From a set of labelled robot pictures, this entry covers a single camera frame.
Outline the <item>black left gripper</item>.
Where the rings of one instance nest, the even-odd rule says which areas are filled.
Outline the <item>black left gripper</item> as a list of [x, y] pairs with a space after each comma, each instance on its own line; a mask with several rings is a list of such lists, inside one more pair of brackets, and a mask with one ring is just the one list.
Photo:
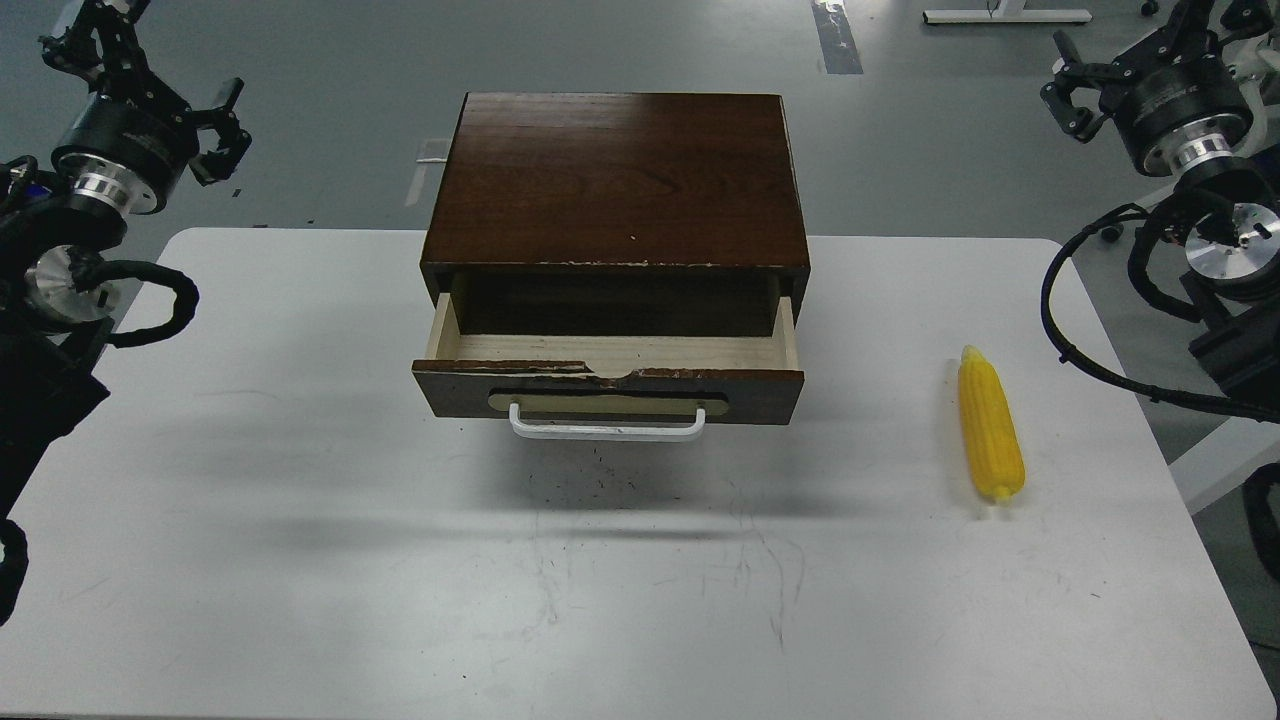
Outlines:
[[[51, 152], [52, 170], [72, 193], [105, 202], [123, 217], [161, 211], [184, 170], [201, 186], [228, 181], [252, 143], [236, 114], [242, 78], [229, 78], [211, 108], [188, 110], [189, 126], [182, 114], [155, 115], [110, 97], [151, 91], [151, 70], [134, 29], [148, 5], [72, 1], [51, 33], [38, 37], [42, 61], [91, 90]], [[198, 132], [206, 129], [218, 145], [198, 152]]]

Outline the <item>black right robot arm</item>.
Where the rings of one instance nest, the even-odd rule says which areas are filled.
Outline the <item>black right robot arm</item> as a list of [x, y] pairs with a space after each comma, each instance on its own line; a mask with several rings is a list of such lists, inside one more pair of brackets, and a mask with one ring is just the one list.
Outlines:
[[[1070, 364], [1156, 404], [1277, 421], [1277, 174], [1245, 150], [1260, 117], [1222, 50], [1266, 41], [1270, 3], [1233, 1], [1211, 26], [1211, 1], [1179, 1], [1169, 19], [1106, 63], [1053, 36], [1060, 65], [1039, 97], [1059, 128], [1085, 143], [1111, 120], [1135, 170], [1170, 177], [1152, 208], [1130, 202], [1084, 225], [1051, 261], [1039, 290], [1044, 333]], [[1068, 259], [1089, 238], [1135, 222], [1126, 277], [1153, 309], [1201, 324], [1189, 350], [1219, 395], [1149, 386], [1088, 357], [1059, 328], [1051, 297]]]

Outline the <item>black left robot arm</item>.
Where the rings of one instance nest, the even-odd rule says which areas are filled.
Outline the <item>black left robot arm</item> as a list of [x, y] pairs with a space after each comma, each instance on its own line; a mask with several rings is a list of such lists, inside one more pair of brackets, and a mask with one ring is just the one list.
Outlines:
[[50, 445], [108, 396], [93, 375], [106, 347], [179, 334], [200, 292], [156, 263], [106, 259], [128, 218], [161, 211], [184, 172], [204, 186], [229, 179], [252, 138], [236, 102], [241, 78], [196, 109], [154, 73], [136, 27], [145, 1], [73, 1], [44, 61], [83, 79], [88, 101], [52, 150], [3, 164], [1, 502], [3, 610], [9, 620], [29, 568], [10, 514]]

